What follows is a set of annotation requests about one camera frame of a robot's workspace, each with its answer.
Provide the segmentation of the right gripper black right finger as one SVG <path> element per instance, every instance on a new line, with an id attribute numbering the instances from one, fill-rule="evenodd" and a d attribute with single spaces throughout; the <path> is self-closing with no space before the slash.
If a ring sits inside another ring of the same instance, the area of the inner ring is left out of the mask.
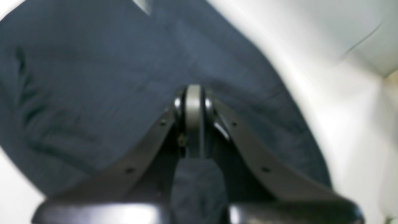
<path id="1" fill-rule="evenodd" d="M 355 203 L 285 165 L 208 89 L 204 106 L 212 157 L 227 189 L 225 223 L 364 223 Z"/>

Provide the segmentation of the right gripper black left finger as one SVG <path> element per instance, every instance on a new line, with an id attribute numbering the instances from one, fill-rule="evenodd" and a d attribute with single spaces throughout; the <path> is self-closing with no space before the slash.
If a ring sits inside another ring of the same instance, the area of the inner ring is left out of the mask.
<path id="1" fill-rule="evenodd" d="M 186 89 L 123 158 L 44 201 L 33 224 L 173 224 L 170 207 Z"/>

